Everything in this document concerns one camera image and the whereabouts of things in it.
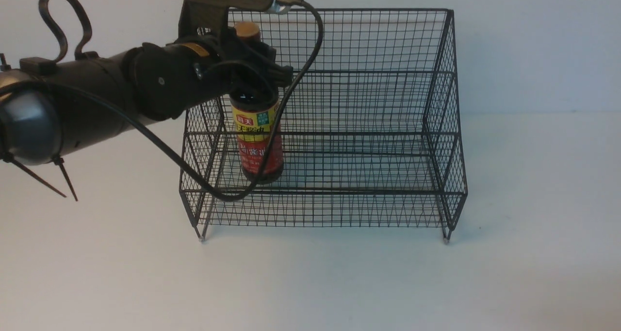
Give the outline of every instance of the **bottle cap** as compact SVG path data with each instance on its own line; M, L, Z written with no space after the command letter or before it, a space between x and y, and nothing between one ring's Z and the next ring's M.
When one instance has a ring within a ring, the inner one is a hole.
M261 41L261 29L251 21L241 21L235 24L235 31L242 41Z

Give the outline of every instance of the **white tabletop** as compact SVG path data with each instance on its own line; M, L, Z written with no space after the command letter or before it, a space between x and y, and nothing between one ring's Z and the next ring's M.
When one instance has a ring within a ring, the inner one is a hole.
M0 165L0 330L621 329L621 114L463 129L448 246L439 229L235 227L201 244L178 168L135 132L66 158L78 203ZM153 130L180 149L182 121Z

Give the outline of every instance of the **bottle label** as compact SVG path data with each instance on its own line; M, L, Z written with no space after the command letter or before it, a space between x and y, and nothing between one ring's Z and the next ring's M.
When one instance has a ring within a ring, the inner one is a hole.
M257 134L238 134L237 143L239 154L242 159L242 166L252 173L258 173L263 156L270 143L269 132L274 128L278 104L262 112L246 112L232 107L233 121L237 132L257 132ZM282 153L282 137L275 136L272 152L265 168L266 174L275 172L284 163Z

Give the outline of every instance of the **black cable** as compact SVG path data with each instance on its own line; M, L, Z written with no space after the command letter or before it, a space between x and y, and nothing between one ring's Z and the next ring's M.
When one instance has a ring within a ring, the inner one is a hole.
M80 24L82 25L82 40L80 40L80 43L76 46L75 58L76 60L83 59L84 53L82 53L82 48L84 48L84 45L91 41L91 37L93 37L93 28L91 27L91 21L88 19L88 15L86 15L84 7L82 7L82 4L80 4L78 0L66 1L71 4L71 7L73 7L73 10L75 11L78 19L80 20ZM49 30L51 30L51 32L56 37L56 40L58 40L58 45L60 46L60 53L58 54L58 57L54 59L54 62L58 63L59 61L62 61L62 59L64 59L65 55L67 54L67 37L65 36L65 33L60 28L60 26L58 26L56 21L54 21L54 19L49 14L49 0L39 0L39 13L41 15L41 19L43 19L45 24L47 24Z
M284 108L287 105L287 101L291 98L293 91L295 91L295 88L297 87L297 85L300 83L300 81L302 81L302 77L304 77L306 72L308 72L309 68L311 67L315 59L317 58L317 55L319 54L319 51L321 50L321 45L324 40L324 22L322 21L321 15L319 14L319 12L315 8L313 8L312 5L306 3L303 0L295 0L295 3L293 4L297 4L299 6L306 8L308 11L310 11L314 15L315 20L317 21L317 26L318 26L317 43L315 43L315 48L313 49L308 61L306 62L304 67L300 70L298 75L293 80L293 83L291 84L291 86L289 86L288 90L285 92L285 94L282 97L281 105L279 106L277 110L277 115L276 115L275 122L274 122L275 128L270 132L270 137L269 137L270 142L267 145L266 152L263 156L263 161L261 163L261 166L258 169L257 176L250 183L250 185L244 191L240 192L239 194L226 195L220 192L219 190L215 189L213 186L211 186L208 183L208 181L206 181L190 165L188 165L188 163L186 163L184 159L179 156L179 154L177 154L174 150L172 150L166 143L164 143L160 138L158 138L158 136L155 135L153 132L151 132L151 130L149 130L145 125L142 125L142 123L133 119L131 116L128 116L118 106L108 103L107 101L105 101L104 99L101 99L95 94L91 94L90 92L80 90L79 88L75 88L75 87L71 87L67 85L60 85L57 83L45 83L41 81L24 81L20 83L13 83L11 85L7 85L5 87L0 88L0 97L6 94L18 92L20 90L35 88L35 89L44 90L44 91L57 90L59 92L64 92L65 94L71 94L77 97L88 99L92 101L93 103L96 103L106 108L107 110L114 112L116 115L120 116L120 118L124 119L127 123L132 125L138 132L140 132L142 135L147 137L147 139L149 139L151 143L153 143L162 152L164 152L164 154L166 154L168 158L174 161L184 172L188 174L188 176L190 176L190 178L194 179L201 187L204 188L204 190L206 190L209 194L213 195L215 198L222 200L224 202L233 202L233 201L242 200L243 198L246 198L246 196L248 196L248 194L250 194L255 189L255 187L257 187L259 179L264 174L265 168L267 167L267 163L270 158L271 150L274 146L274 142L275 142L274 137L276 136L276 133L278 130L277 126L280 125L282 114L284 113ZM233 65L234 62L235 61L228 61L228 64L227 64L227 61L224 61L220 63L220 65L222 66Z

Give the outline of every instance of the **wire mesh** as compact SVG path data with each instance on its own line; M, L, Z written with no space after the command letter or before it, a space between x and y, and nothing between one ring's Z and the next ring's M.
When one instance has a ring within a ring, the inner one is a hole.
M188 175L180 193L199 236L218 225L440 227L450 238L467 196L450 10L320 10L326 38L282 119L284 172L224 203ZM253 21L277 62L301 68L312 15L230 13ZM249 184L224 96L188 110L184 159L220 190Z

